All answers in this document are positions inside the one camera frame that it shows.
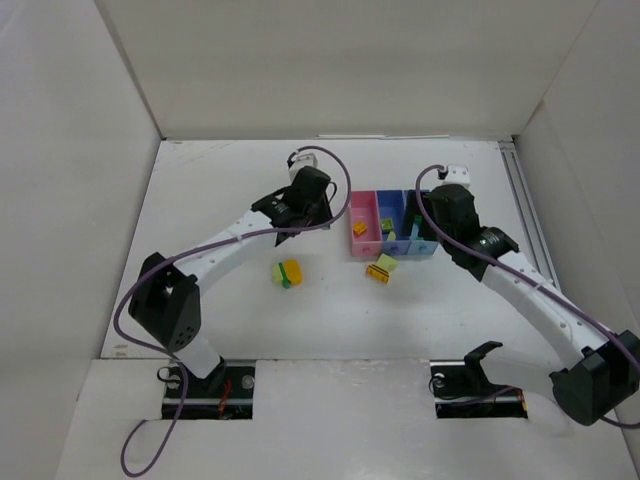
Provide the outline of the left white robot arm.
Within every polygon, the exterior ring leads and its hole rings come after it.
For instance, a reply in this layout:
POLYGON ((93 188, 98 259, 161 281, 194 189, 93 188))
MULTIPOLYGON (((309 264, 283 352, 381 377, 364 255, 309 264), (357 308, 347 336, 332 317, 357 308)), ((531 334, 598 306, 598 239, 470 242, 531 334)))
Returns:
POLYGON ((155 272, 132 295, 129 315, 188 373, 210 390, 221 382, 224 358, 201 332, 201 296, 250 257, 269 251, 300 227, 332 219, 326 190, 330 177, 312 166, 292 183, 262 199, 226 230, 212 237, 220 247, 199 251, 155 272))

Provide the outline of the light yellow lego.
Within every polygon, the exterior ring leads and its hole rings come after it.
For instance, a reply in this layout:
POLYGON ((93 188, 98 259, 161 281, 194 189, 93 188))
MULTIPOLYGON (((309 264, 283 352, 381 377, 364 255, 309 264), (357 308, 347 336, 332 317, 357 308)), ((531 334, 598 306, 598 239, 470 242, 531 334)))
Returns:
POLYGON ((378 268, 391 273, 397 268, 398 261, 387 254, 381 254, 378 260, 376 261, 375 265, 378 268))

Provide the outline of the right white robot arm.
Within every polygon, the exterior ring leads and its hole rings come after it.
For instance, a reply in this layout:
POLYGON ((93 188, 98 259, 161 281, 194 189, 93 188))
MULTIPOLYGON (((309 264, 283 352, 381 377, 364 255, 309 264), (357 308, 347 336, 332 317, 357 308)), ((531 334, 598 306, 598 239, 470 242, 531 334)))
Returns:
POLYGON ((588 319, 510 236, 481 225, 464 186, 410 191, 405 220, 409 230, 437 240, 458 267, 506 300, 553 348, 562 367, 549 375, 550 395, 572 420, 590 426, 638 391, 638 337, 588 319))

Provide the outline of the orange striped lego brick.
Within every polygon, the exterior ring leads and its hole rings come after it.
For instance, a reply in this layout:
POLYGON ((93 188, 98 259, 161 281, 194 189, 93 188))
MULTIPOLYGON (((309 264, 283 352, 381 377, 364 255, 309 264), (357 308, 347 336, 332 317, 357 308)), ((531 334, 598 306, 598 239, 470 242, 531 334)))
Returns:
POLYGON ((387 284, 390 280, 390 272, 379 267, 377 264, 368 265, 366 274, 383 284, 387 284))

